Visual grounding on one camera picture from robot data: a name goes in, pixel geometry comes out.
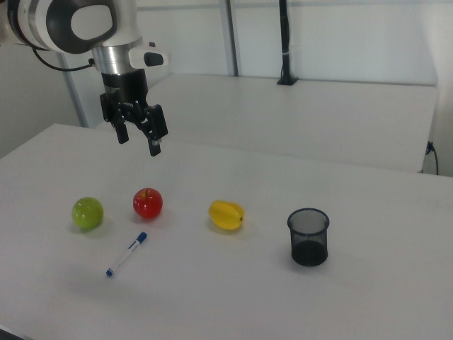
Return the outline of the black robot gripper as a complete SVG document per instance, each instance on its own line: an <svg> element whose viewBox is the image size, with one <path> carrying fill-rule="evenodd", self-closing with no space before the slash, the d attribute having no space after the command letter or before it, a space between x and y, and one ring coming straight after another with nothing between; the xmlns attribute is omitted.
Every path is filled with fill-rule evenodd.
<svg viewBox="0 0 453 340"><path fill-rule="evenodd" d="M128 141L125 117L115 115L116 106L125 105L134 109L137 115L137 127L144 134L152 157L161 152L160 143L168 134L168 128L160 105L148 106L146 97L148 84L145 71L138 69L125 74L101 74L105 92L100 95L103 119L111 123L120 144Z"/></svg>

